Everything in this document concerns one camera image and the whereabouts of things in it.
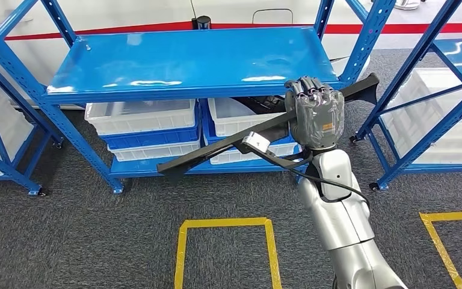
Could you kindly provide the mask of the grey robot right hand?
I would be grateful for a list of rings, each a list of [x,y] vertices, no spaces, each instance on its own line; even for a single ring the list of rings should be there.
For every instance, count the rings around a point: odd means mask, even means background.
[[[312,150],[331,149],[344,131],[344,96],[318,78],[302,76],[285,82],[285,108],[294,111],[289,122],[299,145]]]

